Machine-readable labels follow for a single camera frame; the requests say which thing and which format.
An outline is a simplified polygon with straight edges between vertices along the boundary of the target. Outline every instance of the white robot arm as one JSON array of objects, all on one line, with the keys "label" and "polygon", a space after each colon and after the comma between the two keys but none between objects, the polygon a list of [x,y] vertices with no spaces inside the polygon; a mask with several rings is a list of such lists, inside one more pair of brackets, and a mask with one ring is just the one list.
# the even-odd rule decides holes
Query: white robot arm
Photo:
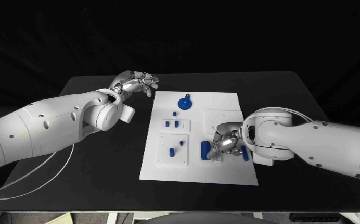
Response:
[{"label": "white robot arm", "polygon": [[236,143],[242,139],[257,164],[272,166],[275,160],[288,160],[295,153],[309,165],[360,178],[360,128],[312,121],[302,114],[308,123],[293,126],[292,114],[298,112],[265,108],[243,123],[218,125],[207,158],[218,151],[239,155]]},{"label": "white robot arm", "polygon": [[37,101],[1,117],[0,166],[62,150],[118,119],[129,122],[135,110],[122,102],[132,92],[151,96],[157,82],[152,75],[125,71],[109,88]]}]

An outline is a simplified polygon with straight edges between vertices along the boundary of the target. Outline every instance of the black curtain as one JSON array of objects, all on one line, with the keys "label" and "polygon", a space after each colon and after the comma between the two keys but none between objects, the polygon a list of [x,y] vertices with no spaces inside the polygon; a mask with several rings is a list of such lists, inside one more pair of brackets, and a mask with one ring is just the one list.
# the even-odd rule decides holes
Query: black curtain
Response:
[{"label": "black curtain", "polygon": [[290,70],[331,120],[360,125],[358,0],[0,0],[0,6],[2,107],[57,96],[72,76]]}]

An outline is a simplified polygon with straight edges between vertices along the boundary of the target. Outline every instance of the black table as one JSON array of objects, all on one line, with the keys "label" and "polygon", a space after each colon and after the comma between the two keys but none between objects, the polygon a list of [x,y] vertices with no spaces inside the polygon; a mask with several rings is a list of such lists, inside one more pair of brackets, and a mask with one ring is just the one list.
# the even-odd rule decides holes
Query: black table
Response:
[{"label": "black table", "polygon": [[[60,95],[105,88],[115,76],[73,77]],[[246,117],[269,106],[295,109],[312,119],[326,116],[292,72],[161,74],[161,91],[236,92]],[[298,158],[256,165],[259,186],[138,180],[154,97],[135,93],[129,124],[118,121],[106,132],[74,145],[69,164],[46,187],[0,201],[4,211],[360,211],[360,181],[318,169]],[[57,173],[70,147],[0,197],[26,193]],[[10,181],[46,159],[18,162]]]}]

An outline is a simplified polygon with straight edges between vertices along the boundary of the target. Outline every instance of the white platform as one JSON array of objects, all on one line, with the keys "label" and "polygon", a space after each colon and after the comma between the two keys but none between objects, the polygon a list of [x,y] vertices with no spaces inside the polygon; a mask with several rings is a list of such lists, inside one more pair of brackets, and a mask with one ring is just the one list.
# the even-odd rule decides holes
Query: white platform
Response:
[{"label": "white platform", "polygon": [[[193,106],[188,110],[181,110],[177,107],[177,101],[185,96],[185,94],[190,94]],[[200,142],[211,142],[213,139],[213,134],[207,134],[206,127],[207,110],[239,111],[240,105],[236,93],[155,92],[148,138],[139,172],[141,180],[257,185],[249,150],[249,161],[243,161],[242,156],[233,155],[221,155],[221,163],[203,161],[200,158]],[[157,163],[158,139],[161,134],[164,134],[161,133],[159,125],[164,119],[190,120],[190,133],[187,133],[187,166]],[[229,119],[224,114],[220,121],[234,121],[233,115]]]}]

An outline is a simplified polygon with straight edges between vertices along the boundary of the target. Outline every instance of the floor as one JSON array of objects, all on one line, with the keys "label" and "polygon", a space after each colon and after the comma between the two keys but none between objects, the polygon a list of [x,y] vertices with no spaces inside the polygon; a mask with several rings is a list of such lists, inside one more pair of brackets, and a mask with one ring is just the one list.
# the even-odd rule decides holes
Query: floor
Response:
[{"label": "floor", "polygon": [[[0,215],[0,224],[44,224],[64,213],[2,213]],[[252,213],[239,213],[244,216],[253,216]],[[72,213],[73,224],[106,224],[108,213]],[[118,213],[116,224],[131,224],[134,214]],[[289,221],[289,213],[262,213],[263,220],[278,224],[293,224]]]}]

